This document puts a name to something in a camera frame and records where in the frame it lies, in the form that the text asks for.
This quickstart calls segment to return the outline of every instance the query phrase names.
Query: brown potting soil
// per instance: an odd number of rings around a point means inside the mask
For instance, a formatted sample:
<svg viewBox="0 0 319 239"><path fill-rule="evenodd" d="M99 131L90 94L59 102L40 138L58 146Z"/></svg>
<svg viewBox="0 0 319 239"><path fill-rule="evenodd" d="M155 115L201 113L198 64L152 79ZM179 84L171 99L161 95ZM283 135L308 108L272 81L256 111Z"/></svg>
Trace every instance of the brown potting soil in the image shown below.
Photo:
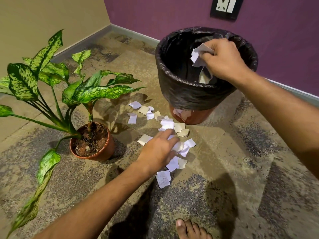
<svg viewBox="0 0 319 239"><path fill-rule="evenodd" d="M107 129L101 124L92 124L92 139L89 137L87 127L81 131L83 139L75 140L73 149L80 157L89 157L99 152L107 142Z"/></svg>

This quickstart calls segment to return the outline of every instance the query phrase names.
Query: wall plate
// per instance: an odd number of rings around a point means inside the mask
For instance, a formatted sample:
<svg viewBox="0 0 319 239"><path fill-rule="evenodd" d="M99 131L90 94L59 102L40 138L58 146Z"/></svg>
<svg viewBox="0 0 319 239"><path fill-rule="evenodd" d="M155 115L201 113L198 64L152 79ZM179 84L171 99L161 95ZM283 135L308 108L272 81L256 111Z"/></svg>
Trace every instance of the wall plate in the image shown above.
<svg viewBox="0 0 319 239"><path fill-rule="evenodd" d="M244 0L213 0L211 17L236 20Z"/></svg>

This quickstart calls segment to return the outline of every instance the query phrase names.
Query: yellow wall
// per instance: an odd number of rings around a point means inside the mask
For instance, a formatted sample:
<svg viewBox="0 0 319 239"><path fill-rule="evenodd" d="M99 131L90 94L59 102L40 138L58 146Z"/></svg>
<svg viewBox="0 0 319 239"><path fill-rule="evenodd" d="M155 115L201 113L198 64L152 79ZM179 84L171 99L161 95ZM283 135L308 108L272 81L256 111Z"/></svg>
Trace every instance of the yellow wall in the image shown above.
<svg viewBox="0 0 319 239"><path fill-rule="evenodd" d="M62 50L109 24L103 0L0 0L0 77L60 29Z"/></svg>

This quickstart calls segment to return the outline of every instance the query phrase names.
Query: black switch plate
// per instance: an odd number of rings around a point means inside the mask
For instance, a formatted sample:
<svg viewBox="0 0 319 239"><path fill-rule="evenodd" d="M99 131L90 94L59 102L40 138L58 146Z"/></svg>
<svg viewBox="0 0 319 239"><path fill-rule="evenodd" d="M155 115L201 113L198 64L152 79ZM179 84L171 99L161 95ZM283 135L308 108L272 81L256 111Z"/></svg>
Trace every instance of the black switch plate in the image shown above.
<svg viewBox="0 0 319 239"><path fill-rule="evenodd" d="M236 20L243 1L244 0L236 0L233 12L228 13L228 12L217 11L216 7L217 7L218 0L213 0L210 16L221 18L221 19L227 19L227 20Z"/></svg>

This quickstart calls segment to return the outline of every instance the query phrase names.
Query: person's right arm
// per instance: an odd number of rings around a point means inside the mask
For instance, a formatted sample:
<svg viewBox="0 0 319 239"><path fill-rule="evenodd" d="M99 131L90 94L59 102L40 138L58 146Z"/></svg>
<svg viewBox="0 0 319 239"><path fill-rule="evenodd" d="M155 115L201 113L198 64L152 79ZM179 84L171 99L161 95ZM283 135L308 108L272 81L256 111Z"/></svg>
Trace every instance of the person's right arm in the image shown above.
<svg viewBox="0 0 319 239"><path fill-rule="evenodd" d="M205 44L215 51L201 54L210 71L237 87L319 179L319 109L251 71L233 42Z"/></svg>

